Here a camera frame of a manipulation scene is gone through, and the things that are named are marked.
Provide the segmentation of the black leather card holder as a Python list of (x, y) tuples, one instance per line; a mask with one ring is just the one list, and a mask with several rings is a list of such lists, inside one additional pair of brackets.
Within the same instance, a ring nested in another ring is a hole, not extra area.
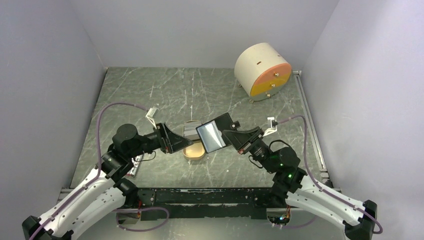
[(231, 145), (223, 131), (237, 131), (241, 125), (233, 121), (228, 112), (195, 128), (202, 146), (207, 154)]

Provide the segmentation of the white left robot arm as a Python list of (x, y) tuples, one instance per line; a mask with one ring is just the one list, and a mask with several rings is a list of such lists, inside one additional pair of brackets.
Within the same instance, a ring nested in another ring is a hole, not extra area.
[(65, 213), (66, 210), (72, 214), (81, 213), (110, 187), (116, 187), (120, 191), (118, 201), (124, 207), (134, 207), (138, 203), (139, 194), (136, 186), (125, 178), (134, 167), (133, 159), (145, 153), (152, 154), (157, 149), (165, 154), (172, 154), (192, 144), (192, 140), (173, 132), (164, 123), (156, 124), (153, 132), (147, 135), (140, 135), (133, 124), (121, 125), (112, 137), (107, 153), (92, 170), (94, 176), (84, 180), (81, 186), (75, 188), (47, 216), (29, 216), (22, 223), (25, 238), (35, 240), (43, 235), (52, 238), (58, 230), (47, 229), (48, 223), (53, 222), (57, 216), (68, 218), (70, 215)]

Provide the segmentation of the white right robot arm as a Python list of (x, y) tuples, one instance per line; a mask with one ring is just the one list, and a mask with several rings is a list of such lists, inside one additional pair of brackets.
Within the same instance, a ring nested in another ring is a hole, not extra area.
[(222, 137), (241, 155), (260, 168), (273, 174), (270, 202), (275, 207), (284, 204), (308, 211), (333, 223), (350, 240), (370, 240), (374, 234), (377, 204), (371, 200), (359, 201), (319, 183), (299, 167), (300, 158), (287, 143), (278, 150), (263, 141), (259, 127), (251, 130), (224, 130)]

